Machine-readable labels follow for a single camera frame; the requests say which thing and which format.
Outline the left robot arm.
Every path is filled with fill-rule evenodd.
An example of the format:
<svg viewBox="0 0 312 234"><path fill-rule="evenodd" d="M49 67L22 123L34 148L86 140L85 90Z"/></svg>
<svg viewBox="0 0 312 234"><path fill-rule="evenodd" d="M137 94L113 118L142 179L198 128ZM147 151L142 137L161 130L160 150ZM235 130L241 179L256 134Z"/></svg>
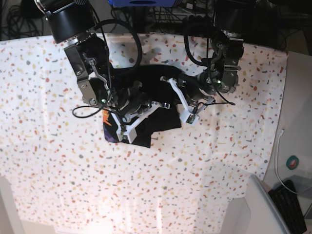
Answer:
<svg viewBox="0 0 312 234"><path fill-rule="evenodd" d="M250 31L254 0L215 0L213 17L198 18L186 25L183 33L188 58L205 67L197 76L179 75L178 85L188 100L195 103L212 95L234 93L238 86L238 62L243 56L243 37ZM207 38L212 57L201 60L190 51L191 33Z"/></svg>

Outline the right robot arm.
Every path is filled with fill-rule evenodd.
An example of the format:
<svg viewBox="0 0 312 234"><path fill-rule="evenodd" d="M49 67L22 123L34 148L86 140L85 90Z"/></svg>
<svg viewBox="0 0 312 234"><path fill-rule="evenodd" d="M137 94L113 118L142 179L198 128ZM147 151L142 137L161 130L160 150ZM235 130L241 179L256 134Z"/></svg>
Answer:
<svg viewBox="0 0 312 234"><path fill-rule="evenodd" d="M143 51L131 26L118 19L100 21L87 0L37 0L35 5L45 15L55 42L69 43L64 51L85 103L99 110L107 109L123 121L152 113L152 101L140 90L140 82L133 80ZM114 68L106 38L91 33L92 29L113 23L125 27L133 36L137 59L132 67Z"/></svg>

